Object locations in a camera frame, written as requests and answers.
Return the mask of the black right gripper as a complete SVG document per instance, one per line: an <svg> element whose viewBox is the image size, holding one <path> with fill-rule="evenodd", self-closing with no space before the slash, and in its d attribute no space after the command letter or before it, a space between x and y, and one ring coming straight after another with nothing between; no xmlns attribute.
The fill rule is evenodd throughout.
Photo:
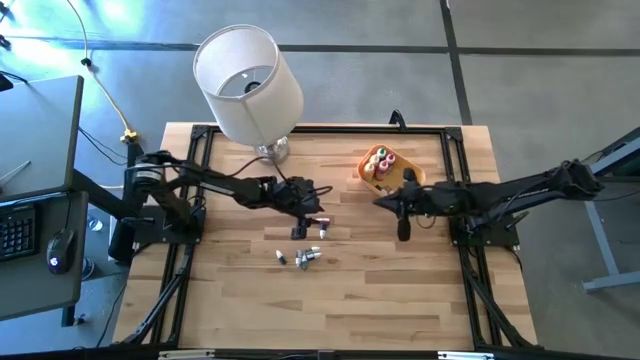
<svg viewBox="0 0 640 360"><path fill-rule="evenodd" d="M429 216L427 204L430 198L425 188L418 183L413 168L405 168L402 177L403 186L398 192L380 197L374 204L387 210L397 210L398 240L408 241L411 237L409 218L414 215Z"/></svg>

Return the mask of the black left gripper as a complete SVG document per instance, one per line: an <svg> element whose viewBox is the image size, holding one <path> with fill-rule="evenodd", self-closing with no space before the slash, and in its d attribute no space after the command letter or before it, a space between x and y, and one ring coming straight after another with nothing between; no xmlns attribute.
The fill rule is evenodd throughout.
<svg viewBox="0 0 640 360"><path fill-rule="evenodd" d="M292 239L305 239L308 228L305 217L323 211L314 182L298 176L290 177L273 186L269 207L298 218L296 226L291 231Z"/></svg>

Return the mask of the beige plastic basket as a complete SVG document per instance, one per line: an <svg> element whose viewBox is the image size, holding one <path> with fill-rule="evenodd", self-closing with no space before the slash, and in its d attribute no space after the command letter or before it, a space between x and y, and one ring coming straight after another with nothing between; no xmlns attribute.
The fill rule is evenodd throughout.
<svg viewBox="0 0 640 360"><path fill-rule="evenodd" d="M386 156L388 154L394 154L395 162L393 164L389 164L388 171L386 173L383 173L378 170L378 164L381 161L386 160L386 156L384 158L379 157L380 161L376 165L375 174L370 178L366 178L365 175L363 174L363 169L366 164L370 163L369 162L370 157L373 154L377 154L377 150L379 148L386 149L387 151ZM395 192L398 188L403 186L402 174L405 168L413 168L417 175L418 183L420 185L426 184L426 174L420 167L418 167L416 164L411 162L408 158L402 156L395 150L392 150L390 147L382 144L374 145L372 148L370 148L366 152L364 157L361 159L360 163L357 165L356 172L359 178L361 179L361 181L369 190L371 190L376 195L386 196Z"/></svg>

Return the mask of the white shade silver table lamp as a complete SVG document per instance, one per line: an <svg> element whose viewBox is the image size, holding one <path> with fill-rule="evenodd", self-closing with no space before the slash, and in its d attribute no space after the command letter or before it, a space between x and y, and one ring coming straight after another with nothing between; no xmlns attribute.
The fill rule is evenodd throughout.
<svg viewBox="0 0 640 360"><path fill-rule="evenodd" d="M193 73L227 138L267 161L286 160L304 96L268 32L248 24L216 31L197 49Z"/></svg>

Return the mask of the grey metal table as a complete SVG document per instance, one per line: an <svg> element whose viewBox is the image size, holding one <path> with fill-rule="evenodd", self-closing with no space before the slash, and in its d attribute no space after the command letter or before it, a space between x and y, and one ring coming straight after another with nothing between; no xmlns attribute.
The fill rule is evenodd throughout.
<svg viewBox="0 0 640 360"><path fill-rule="evenodd" d="M640 159L640 127L614 141L601 153L602 156L590 165L592 173L596 177L605 177L609 181L630 182L630 176L607 177L607 174ZM584 205L608 272L604 277L584 281L582 283L584 290L587 293L592 293L598 290L640 284L640 271L627 273L619 271L595 202L587 201Z"/></svg>

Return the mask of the black computer mouse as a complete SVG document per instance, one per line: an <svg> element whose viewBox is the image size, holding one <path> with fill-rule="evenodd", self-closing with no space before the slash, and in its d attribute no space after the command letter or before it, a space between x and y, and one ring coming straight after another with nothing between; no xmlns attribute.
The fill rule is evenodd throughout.
<svg viewBox="0 0 640 360"><path fill-rule="evenodd" d="M66 273L72 265L75 232L71 229L57 231L48 241L46 261L52 274Z"/></svg>

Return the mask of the grey office desk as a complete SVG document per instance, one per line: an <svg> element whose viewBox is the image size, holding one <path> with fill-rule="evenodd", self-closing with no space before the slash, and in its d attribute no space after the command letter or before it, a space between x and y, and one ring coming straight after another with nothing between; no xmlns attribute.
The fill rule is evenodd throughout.
<svg viewBox="0 0 640 360"><path fill-rule="evenodd" d="M88 196L71 186L84 80L19 83L0 92L0 208L33 205L38 252L0 262L0 321L60 309L73 317L81 292ZM75 232L71 268L52 274L49 239Z"/></svg>

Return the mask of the black keyboard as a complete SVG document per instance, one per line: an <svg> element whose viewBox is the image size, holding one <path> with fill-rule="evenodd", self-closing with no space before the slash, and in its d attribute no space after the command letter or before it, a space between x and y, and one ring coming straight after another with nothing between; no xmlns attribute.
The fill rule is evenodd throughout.
<svg viewBox="0 0 640 360"><path fill-rule="evenodd" d="M36 220L33 205L0 208L0 262L38 252Z"/></svg>

